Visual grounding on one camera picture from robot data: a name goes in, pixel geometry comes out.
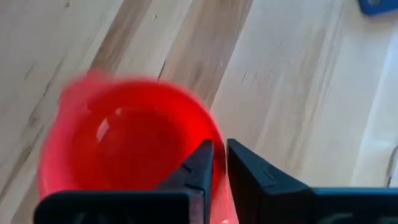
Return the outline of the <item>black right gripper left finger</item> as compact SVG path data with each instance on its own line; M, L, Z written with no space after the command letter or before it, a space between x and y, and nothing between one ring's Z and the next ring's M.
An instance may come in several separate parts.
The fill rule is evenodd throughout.
M213 158L206 139L154 190L57 192L38 204L34 224L209 224Z

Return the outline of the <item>blue measuring cup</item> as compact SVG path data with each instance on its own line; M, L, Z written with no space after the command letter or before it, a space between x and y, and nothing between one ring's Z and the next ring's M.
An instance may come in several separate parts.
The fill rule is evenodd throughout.
M375 16L398 10L398 0L358 0L361 12L367 16Z

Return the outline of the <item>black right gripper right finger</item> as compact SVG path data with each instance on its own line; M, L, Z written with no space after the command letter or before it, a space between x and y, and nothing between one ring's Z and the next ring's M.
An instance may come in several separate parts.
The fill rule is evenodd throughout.
M227 144L240 224L398 224L398 189L311 187L237 140Z

